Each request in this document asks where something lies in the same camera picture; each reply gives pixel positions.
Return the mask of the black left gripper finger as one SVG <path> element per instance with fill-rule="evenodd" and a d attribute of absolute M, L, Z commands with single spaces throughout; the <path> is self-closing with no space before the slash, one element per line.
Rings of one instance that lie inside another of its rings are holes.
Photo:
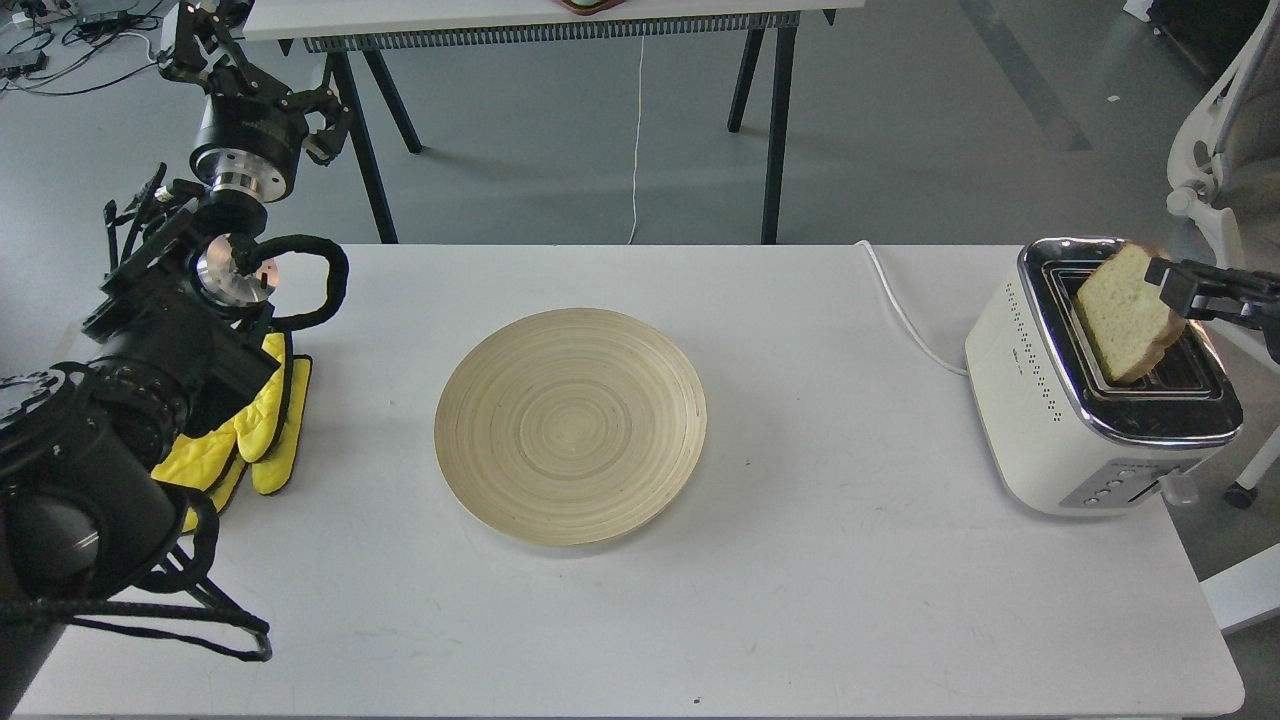
<path fill-rule="evenodd" d="M 270 101 L 285 122 L 288 143 L 320 167 L 330 165 L 342 152 L 355 120 L 333 85 L 285 94 Z"/>
<path fill-rule="evenodd" d="M 205 1 L 178 1 L 161 26 L 157 70 L 170 82 L 205 94 L 248 94 L 244 55 L 218 9 Z"/>

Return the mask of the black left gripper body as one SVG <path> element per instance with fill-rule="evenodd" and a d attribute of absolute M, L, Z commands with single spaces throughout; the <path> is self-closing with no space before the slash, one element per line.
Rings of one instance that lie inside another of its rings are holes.
<path fill-rule="evenodd" d="M 211 94 L 189 155 L 209 186 L 223 167 L 251 170 L 264 202 L 289 196 L 305 140 L 305 119 L 278 105 L 291 92 L 276 79 L 252 81 L 244 94 Z"/>

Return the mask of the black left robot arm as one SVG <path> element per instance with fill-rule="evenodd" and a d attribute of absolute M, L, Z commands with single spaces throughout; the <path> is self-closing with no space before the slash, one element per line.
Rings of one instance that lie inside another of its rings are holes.
<path fill-rule="evenodd" d="M 326 165 L 355 110 L 333 86 L 294 91 L 242 51 L 215 1 L 178 1 L 157 69 L 207 104 L 191 179 L 164 167 L 122 215 L 104 210 L 110 269 L 83 322 L 84 363 L 3 379 L 3 716 L 69 626 L 178 641 L 246 662 L 268 621 L 209 577 L 219 521 L 155 466 L 248 407 L 284 364 L 273 332 L 332 319 L 349 263 L 310 234 L 265 238 L 300 159 Z"/>

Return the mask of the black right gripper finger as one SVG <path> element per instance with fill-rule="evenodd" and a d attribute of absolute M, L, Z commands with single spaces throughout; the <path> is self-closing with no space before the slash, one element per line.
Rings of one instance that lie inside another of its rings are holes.
<path fill-rule="evenodd" d="M 1178 316 L 1190 319 L 1196 300 L 1240 300 L 1279 305 L 1279 277 L 1272 272 L 1219 268 L 1192 260 L 1153 259 L 1146 282 Z"/>
<path fill-rule="evenodd" d="M 1279 306 L 1260 301 L 1196 300 L 1190 319 L 1230 322 L 1252 331 L 1279 331 Z"/>

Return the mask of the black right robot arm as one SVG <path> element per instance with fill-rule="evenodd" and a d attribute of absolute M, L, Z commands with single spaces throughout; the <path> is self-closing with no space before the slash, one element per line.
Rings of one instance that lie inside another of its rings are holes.
<path fill-rule="evenodd" d="M 1157 258 L 1149 261 L 1146 282 L 1158 287 L 1160 300 L 1183 319 L 1224 320 L 1258 331 L 1268 356 L 1279 361 L 1276 273 Z"/>

